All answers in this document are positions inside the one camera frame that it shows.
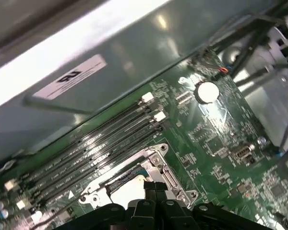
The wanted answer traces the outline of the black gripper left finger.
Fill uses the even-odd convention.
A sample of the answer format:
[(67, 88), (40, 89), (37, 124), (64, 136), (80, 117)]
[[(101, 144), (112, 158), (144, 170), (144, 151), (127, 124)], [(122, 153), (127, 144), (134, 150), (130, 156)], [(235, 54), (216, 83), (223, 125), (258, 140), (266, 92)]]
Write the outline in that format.
[(156, 203), (152, 199), (155, 182), (144, 182), (145, 199), (133, 200), (127, 209), (115, 203), (107, 204), (75, 220), (58, 230), (154, 230)]

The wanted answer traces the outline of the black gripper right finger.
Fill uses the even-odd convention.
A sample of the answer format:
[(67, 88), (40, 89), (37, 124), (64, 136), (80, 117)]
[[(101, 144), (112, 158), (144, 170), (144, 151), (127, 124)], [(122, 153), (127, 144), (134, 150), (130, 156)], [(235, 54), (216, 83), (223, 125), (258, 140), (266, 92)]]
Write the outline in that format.
[(165, 183), (156, 182), (157, 197), (166, 230), (268, 230), (269, 228), (226, 211), (211, 203), (201, 203), (192, 210), (178, 200), (167, 199)]

